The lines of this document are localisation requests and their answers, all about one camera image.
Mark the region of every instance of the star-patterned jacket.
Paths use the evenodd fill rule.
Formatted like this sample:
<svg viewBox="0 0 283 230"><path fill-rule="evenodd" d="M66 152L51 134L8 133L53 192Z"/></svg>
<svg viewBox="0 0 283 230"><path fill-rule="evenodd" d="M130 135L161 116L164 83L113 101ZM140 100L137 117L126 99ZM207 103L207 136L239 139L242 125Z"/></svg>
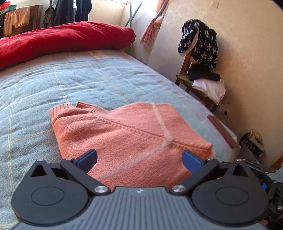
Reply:
<svg viewBox="0 0 283 230"><path fill-rule="evenodd" d="M215 68L218 51L216 32L202 21L194 19L185 22L182 32L183 37L178 52L187 54L188 51L191 51L191 57L197 61L196 65Z"/></svg>

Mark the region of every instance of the light switch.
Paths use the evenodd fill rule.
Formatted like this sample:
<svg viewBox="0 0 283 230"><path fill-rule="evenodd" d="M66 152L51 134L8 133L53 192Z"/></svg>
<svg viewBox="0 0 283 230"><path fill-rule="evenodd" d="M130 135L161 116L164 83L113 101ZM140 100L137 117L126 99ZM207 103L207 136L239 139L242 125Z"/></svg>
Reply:
<svg viewBox="0 0 283 230"><path fill-rule="evenodd" d="M217 1L212 1L210 6L213 7L213 8L218 8L219 2L217 2Z"/></svg>

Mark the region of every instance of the red blanket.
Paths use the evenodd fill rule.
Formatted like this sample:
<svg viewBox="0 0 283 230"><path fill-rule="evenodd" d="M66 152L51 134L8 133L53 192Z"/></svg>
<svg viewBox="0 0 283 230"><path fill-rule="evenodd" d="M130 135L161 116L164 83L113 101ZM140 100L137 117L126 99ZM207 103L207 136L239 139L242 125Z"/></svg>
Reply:
<svg viewBox="0 0 283 230"><path fill-rule="evenodd" d="M45 54L123 49L135 41L132 29L97 22L75 22L0 39L0 70Z"/></svg>

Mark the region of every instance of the black cloth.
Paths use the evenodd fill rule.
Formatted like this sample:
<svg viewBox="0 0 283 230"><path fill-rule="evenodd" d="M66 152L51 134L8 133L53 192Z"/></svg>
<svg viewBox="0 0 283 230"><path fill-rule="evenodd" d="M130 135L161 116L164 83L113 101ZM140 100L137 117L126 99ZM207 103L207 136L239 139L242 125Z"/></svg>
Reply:
<svg viewBox="0 0 283 230"><path fill-rule="evenodd" d="M189 79L206 78L220 81L219 74L211 73L211 69L215 68L217 64L217 33L202 21L193 19L184 23L182 32L183 37L178 48L179 53L187 51L194 37L198 35L195 46L190 47L192 48L191 57L197 63L192 64L189 68Z"/></svg>
<svg viewBox="0 0 283 230"><path fill-rule="evenodd" d="M55 8L53 26L75 22L77 12L76 0L58 0Z"/></svg>
<svg viewBox="0 0 283 230"><path fill-rule="evenodd" d="M199 78L206 78L212 81L220 81L220 74L212 73L211 69L192 65L188 70L189 80L194 81Z"/></svg>
<svg viewBox="0 0 283 230"><path fill-rule="evenodd" d="M88 21L91 0L58 0L53 25Z"/></svg>
<svg viewBox="0 0 283 230"><path fill-rule="evenodd" d="M76 22L88 21L88 15L92 9L91 0L77 0Z"/></svg>
<svg viewBox="0 0 283 230"><path fill-rule="evenodd" d="M0 28L4 25L4 19L5 19L5 14L1 14L0 15Z"/></svg>
<svg viewBox="0 0 283 230"><path fill-rule="evenodd" d="M44 28L48 28L51 27L53 25L53 21L55 18L55 9L52 6L52 0L50 0L50 5L48 7L48 9L45 11L44 14L44 19L42 24L44 25Z"/></svg>

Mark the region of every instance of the wooden chair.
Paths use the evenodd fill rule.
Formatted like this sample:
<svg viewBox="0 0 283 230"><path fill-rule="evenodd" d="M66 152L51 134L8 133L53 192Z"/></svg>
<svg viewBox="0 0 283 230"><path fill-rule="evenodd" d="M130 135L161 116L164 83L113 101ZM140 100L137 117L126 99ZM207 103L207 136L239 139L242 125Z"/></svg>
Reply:
<svg viewBox="0 0 283 230"><path fill-rule="evenodd" d="M274 169L280 169L281 165L283 163L283 154L281 157L279 157L274 163L272 163L270 165L271 168L274 168Z"/></svg>
<svg viewBox="0 0 283 230"><path fill-rule="evenodd" d="M192 84L190 82L180 79L181 76L183 76L184 74L186 74L188 72L188 69L191 65L190 58L191 58L191 53L189 53L185 56L185 60L183 62L180 73L178 75L176 75L177 80L175 81L175 84L179 86L182 83L184 86L186 86L187 87L186 92L188 93L188 92L191 91L213 113L217 109L218 106L212 100L210 100L208 97L204 97L204 95L202 93L200 93L198 90L193 89Z"/></svg>

